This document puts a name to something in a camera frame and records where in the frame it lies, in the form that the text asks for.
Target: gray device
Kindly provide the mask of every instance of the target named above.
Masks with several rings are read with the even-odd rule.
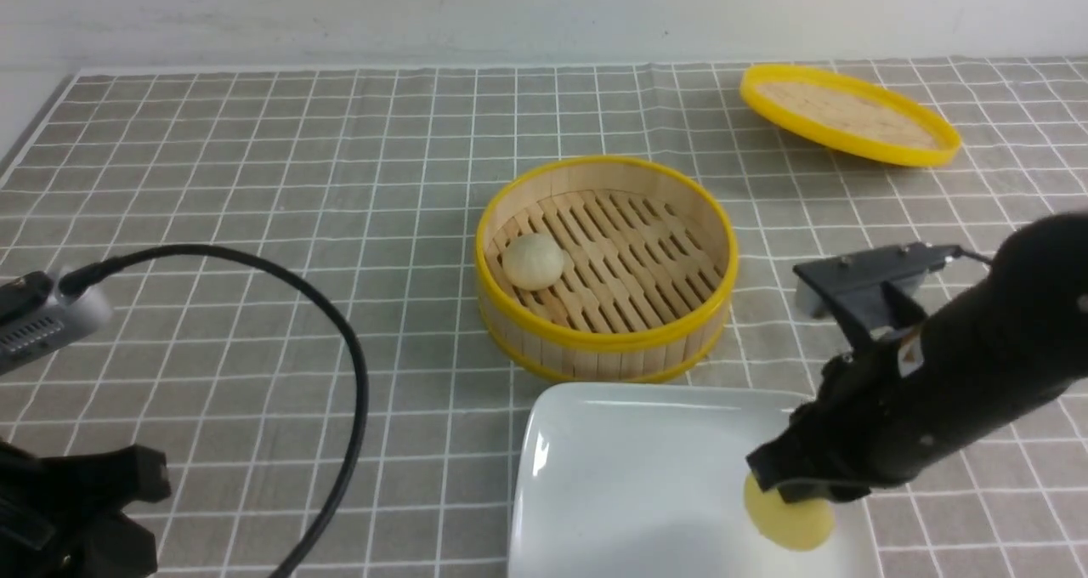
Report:
[[[97,286],[62,294],[67,270],[32,272],[0,285],[0,376],[87,337],[109,322],[112,309]]]

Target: dough ball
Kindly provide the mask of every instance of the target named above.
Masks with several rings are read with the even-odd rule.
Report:
[[[791,551],[814,550],[834,529],[834,512],[827,500],[786,504],[778,491],[764,493],[751,474],[744,480],[744,507],[764,538]]]
[[[515,287],[535,292],[551,287],[562,276],[562,249],[545,234],[518,236],[503,251],[503,272]]]

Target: tripod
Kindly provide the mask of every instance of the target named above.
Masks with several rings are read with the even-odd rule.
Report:
[[[169,496],[159,451],[37,458],[0,442],[0,578],[148,578],[154,534],[121,511]]]

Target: yellow lid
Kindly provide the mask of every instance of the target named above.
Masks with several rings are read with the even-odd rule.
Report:
[[[815,143],[891,164],[944,164],[956,130],[904,95],[816,67],[750,67],[741,98],[767,121]]]

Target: yellow rim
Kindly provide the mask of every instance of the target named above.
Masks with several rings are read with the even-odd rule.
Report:
[[[759,85],[782,81],[828,87],[828,89],[857,95],[857,97],[891,108],[917,122],[926,132],[937,138],[941,147],[939,149],[901,147],[828,127],[807,116],[783,109],[757,91]],[[744,78],[741,82],[741,98],[752,107],[752,110],[781,128],[789,130],[789,132],[819,143],[825,147],[866,157],[870,160],[891,164],[908,164],[908,167],[932,167],[950,162],[960,150],[960,135],[948,121],[944,121],[944,118],[922,107],[905,95],[895,94],[885,89],[885,87],[850,77],[850,75],[840,75],[806,66],[777,64],[753,66],[744,73]]]
[[[719,285],[718,288],[710,294],[710,297],[698,308],[688,315],[684,315],[680,319],[672,321],[671,323],[653,330],[621,334],[594,334],[571,330],[570,328],[564,328],[533,315],[532,311],[515,302],[510,298],[510,296],[506,295],[505,292],[503,292],[503,290],[498,286],[498,283],[491,278],[491,272],[490,269],[487,269],[487,262],[484,256],[486,245],[483,244],[483,233],[487,221],[495,212],[495,206],[497,202],[509,194],[509,192],[516,189],[518,185],[531,181],[535,176],[560,168],[570,167],[571,164],[585,163],[636,164],[638,167],[660,172],[662,174],[668,175],[670,179],[683,183],[713,207],[715,214],[717,214],[721,225],[726,229],[726,241],[729,247],[729,261],[726,266],[726,274],[721,280],[721,285]],[[726,211],[721,209],[717,200],[714,199],[714,196],[710,195],[710,192],[707,192],[700,184],[695,183],[691,179],[688,179],[683,174],[680,174],[680,172],[664,167],[664,164],[656,164],[645,160],[634,159],[633,157],[576,157],[574,159],[562,160],[536,168],[535,170],[526,173],[520,179],[508,184],[506,187],[503,187],[503,189],[499,190],[494,198],[492,198],[486,209],[484,209],[483,214],[480,218],[480,224],[477,226],[475,267],[477,276],[480,280],[483,292],[485,292],[487,297],[492,299],[492,303],[494,303],[496,308],[512,319],[521,329],[529,331],[541,339],[555,342],[556,344],[567,346],[569,348],[607,353],[642,351],[653,346],[667,344],[673,340],[690,334],[692,331],[695,331],[704,322],[706,322],[706,320],[709,319],[715,311],[721,308],[722,304],[726,303],[727,299],[729,299],[729,294],[733,291],[733,284],[737,282],[738,263],[737,236],[733,234],[733,226],[729,222],[729,217],[727,217]]]
[[[547,379],[552,382],[586,382],[585,379],[576,379],[574,377],[557,372],[551,368],[545,368],[540,364],[535,364],[533,361],[526,359],[524,355],[515,351],[514,347],[510,346],[510,344],[506,342],[506,340],[503,336],[500,336],[500,334],[498,334],[493,327],[491,327],[491,320],[487,319],[487,313],[483,311],[483,308],[480,309],[480,318],[483,319],[483,324],[485,328],[487,328],[487,333],[491,334],[491,337],[495,341],[495,344],[498,345],[498,348],[503,353],[505,353],[506,356],[509,357],[510,360],[517,364],[518,366],[521,366],[526,370],[543,379]],[[702,361],[703,357],[706,357],[706,354],[710,353],[710,349],[714,348],[714,345],[718,343],[718,339],[721,336],[721,333],[724,331],[726,331],[725,322],[722,322],[721,327],[715,330],[714,335],[709,337],[709,340],[706,342],[703,348],[698,349],[698,353],[693,355],[691,359],[687,359],[678,366],[672,366],[672,368],[669,368],[668,370],[663,370],[660,372],[657,372],[656,374],[638,377],[633,379],[623,379],[617,382],[653,384],[672,380],[679,377],[680,374],[687,372],[688,370],[694,368],[695,364]]]

